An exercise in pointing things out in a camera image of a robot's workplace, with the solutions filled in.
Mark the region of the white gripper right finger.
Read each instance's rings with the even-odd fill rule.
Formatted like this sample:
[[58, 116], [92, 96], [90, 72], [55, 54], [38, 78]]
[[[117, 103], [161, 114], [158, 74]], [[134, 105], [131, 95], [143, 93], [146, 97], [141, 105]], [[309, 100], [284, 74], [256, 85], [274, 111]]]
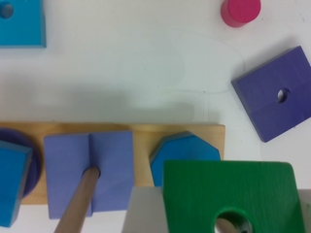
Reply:
[[311, 189], [298, 191], [305, 233], [311, 233]]

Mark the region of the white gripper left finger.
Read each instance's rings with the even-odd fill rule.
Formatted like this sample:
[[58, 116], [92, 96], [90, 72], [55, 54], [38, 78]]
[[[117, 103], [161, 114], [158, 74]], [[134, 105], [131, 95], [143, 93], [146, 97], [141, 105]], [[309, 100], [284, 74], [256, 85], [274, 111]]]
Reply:
[[162, 189], [134, 186], [121, 233], [168, 233]]

